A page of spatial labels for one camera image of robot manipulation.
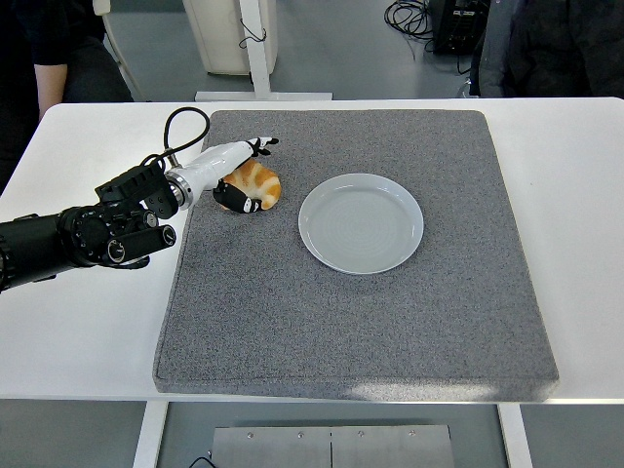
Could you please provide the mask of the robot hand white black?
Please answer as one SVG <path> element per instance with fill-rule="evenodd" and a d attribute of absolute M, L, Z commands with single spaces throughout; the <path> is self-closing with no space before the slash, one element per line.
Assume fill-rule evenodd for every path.
<path fill-rule="evenodd" d="M 257 158 L 270 153 L 278 140 L 256 137 L 210 147 L 190 165 L 169 172 L 178 204 L 188 209 L 205 191 L 224 209 L 239 214 L 267 211 L 282 195 L 279 177 Z"/>

